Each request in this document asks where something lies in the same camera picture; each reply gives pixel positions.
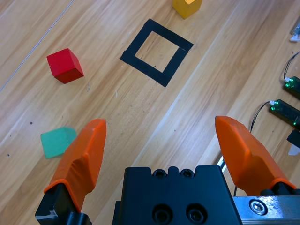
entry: orange rubber pad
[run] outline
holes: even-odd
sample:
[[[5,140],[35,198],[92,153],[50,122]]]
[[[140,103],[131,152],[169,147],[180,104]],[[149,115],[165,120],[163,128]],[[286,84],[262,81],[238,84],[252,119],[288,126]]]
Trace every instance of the orange rubber pad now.
[[[63,183],[77,209],[96,185],[103,159],[106,138],[105,120],[92,120],[67,148],[44,193]]]
[[[238,188],[248,196],[260,195],[261,191],[272,189],[277,182],[296,188],[263,144],[243,124],[227,116],[217,116],[215,122],[224,161]]]

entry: green block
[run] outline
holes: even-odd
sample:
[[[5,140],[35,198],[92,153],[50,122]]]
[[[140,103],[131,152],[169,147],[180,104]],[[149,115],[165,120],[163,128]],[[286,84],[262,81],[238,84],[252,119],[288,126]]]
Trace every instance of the green block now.
[[[52,158],[65,153],[76,137],[76,131],[70,127],[61,127],[41,134],[45,157]]]

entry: black tape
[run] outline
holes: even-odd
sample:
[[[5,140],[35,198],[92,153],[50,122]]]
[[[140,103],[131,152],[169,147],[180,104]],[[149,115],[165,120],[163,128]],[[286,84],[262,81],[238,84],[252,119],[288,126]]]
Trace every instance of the black tape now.
[[[288,136],[287,140],[293,145],[300,148],[300,132],[298,130],[293,130]]]
[[[163,72],[160,72],[135,56],[152,31],[179,47]],[[186,39],[149,19],[120,59],[166,87],[192,47],[193,44]]]

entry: yellow block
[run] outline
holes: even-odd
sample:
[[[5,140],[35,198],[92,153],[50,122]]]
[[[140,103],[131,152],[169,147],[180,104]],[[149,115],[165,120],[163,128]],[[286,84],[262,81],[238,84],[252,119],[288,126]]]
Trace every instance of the yellow block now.
[[[173,0],[174,9],[182,16],[188,18],[200,9],[202,0]]]

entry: red cube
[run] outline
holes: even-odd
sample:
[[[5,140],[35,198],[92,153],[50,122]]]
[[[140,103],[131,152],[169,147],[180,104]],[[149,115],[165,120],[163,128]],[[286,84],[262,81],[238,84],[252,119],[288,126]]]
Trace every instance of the red cube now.
[[[52,75],[62,83],[69,83],[83,77],[83,70],[77,57],[66,48],[47,56]]]

